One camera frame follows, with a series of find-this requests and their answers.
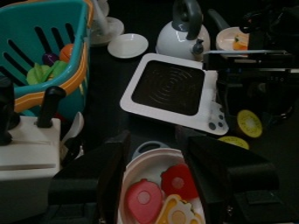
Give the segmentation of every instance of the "white plate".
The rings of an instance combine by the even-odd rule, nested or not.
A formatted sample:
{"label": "white plate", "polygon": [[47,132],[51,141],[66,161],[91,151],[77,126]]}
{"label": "white plate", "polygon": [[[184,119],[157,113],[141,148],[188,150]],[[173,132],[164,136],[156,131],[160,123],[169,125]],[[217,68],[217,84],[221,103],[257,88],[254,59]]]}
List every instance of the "white plate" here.
{"label": "white plate", "polygon": [[141,55],[149,47],[146,37],[139,34],[123,34],[109,43],[107,50],[113,56],[130,59]]}

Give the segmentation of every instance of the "toy stove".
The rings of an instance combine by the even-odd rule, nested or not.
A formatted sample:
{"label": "toy stove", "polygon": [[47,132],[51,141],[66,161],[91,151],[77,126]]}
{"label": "toy stove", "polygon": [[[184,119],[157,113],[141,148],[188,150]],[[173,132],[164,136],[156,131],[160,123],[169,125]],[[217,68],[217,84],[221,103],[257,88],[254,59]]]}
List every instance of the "toy stove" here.
{"label": "toy stove", "polygon": [[149,53],[135,70],[121,107],[157,120],[216,135],[229,131],[217,98],[217,71],[198,61]]}

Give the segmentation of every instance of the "white bowl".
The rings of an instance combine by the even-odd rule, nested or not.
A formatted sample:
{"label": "white bowl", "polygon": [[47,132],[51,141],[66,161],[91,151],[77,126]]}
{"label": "white bowl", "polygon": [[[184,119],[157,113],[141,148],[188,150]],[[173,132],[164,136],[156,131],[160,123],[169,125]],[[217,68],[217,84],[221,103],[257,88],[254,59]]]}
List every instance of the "white bowl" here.
{"label": "white bowl", "polygon": [[121,59],[134,58],[141,55],[149,47],[146,37],[139,34],[127,33],[115,37],[109,43],[110,54]]}
{"label": "white bowl", "polygon": [[[184,164],[184,154],[180,150],[161,148],[150,150],[139,155],[131,163],[127,165],[125,173],[125,181],[122,186],[119,210],[118,210],[118,224],[135,224],[137,220],[133,217],[129,208],[126,206],[126,193],[129,187],[141,181],[147,179],[156,182],[158,185],[162,184],[161,174],[174,165]],[[196,212],[204,217],[202,201],[194,199],[192,201]]]}
{"label": "white bowl", "polygon": [[[234,51],[233,43],[236,41],[237,35],[241,32],[242,31],[238,27],[230,27],[230,28],[222,30],[217,37],[217,49],[221,51]],[[248,55],[240,55],[240,54],[234,54],[234,55],[222,54],[222,56],[225,58],[228,58],[229,56],[238,56],[240,58],[248,57]]]}

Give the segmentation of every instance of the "toy food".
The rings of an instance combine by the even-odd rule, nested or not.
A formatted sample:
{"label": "toy food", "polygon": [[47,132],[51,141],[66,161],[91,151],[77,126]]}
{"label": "toy food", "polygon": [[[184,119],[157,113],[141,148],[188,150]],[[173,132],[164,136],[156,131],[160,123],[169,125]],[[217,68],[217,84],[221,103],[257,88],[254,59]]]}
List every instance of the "toy food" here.
{"label": "toy food", "polygon": [[228,144],[236,144],[238,147],[249,150],[249,142],[237,136],[224,136],[220,140]]}
{"label": "toy food", "polygon": [[27,82],[35,85],[46,82],[47,80],[58,77],[66,70],[69,63],[57,60],[53,66],[34,64],[34,68],[27,73]]}
{"label": "toy food", "polygon": [[61,60],[65,62],[70,62],[71,60],[71,52],[73,52],[74,44],[67,44],[61,49]]}
{"label": "toy food", "polygon": [[162,207],[164,192],[158,184],[142,179],[126,192],[126,205],[141,224],[154,223]]}
{"label": "toy food", "polygon": [[233,42],[233,49],[246,51],[249,49],[249,35],[240,32]]}
{"label": "toy food", "polygon": [[45,74],[50,70],[50,66],[34,64],[34,68],[27,73],[27,82],[30,85],[35,85],[45,82]]}
{"label": "toy food", "polygon": [[256,113],[244,109],[238,112],[238,129],[248,137],[261,137],[264,125]]}
{"label": "toy food", "polygon": [[42,56],[42,62],[45,65],[47,66],[53,66],[55,61],[59,60],[61,57],[59,55],[57,55],[55,53],[53,52],[47,52],[43,56]]}
{"label": "toy food", "polygon": [[166,195],[180,194],[185,200],[200,197],[188,164],[174,165],[162,173],[162,189]]}
{"label": "toy food", "polygon": [[202,224],[202,216],[194,212],[193,204],[184,201],[181,195],[173,194],[168,197],[164,210],[156,224]]}

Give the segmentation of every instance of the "black handle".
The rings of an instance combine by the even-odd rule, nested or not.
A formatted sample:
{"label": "black handle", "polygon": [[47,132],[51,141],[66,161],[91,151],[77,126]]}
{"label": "black handle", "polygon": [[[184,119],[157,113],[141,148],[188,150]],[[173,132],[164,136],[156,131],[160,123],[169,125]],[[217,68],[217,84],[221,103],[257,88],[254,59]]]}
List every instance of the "black handle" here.
{"label": "black handle", "polygon": [[62,87],[49,87],[46,89],[42,111],[37,122],[39,128],[50,128],[53,126],[53,118],[58,112],[61,100],[66,95],[66,90]]}
{"label": "black handle", "polygon": [[202,30],[202,7],[197,0],[177,0],[173,6],[173,28],[189,32],[188,39],[198,38]]}
{"label": "black handle", "polygon": [[9,132],[10,121],[15,113],[15,87],[11,80],[0,76],[0,145],[13,142]]}
{"label": "black handle", "polygon": [[230,28],[230,25],[225,20],[224,16],[214,9],[209,9],[209,14],[220,28],[220,31],[224,31]]}

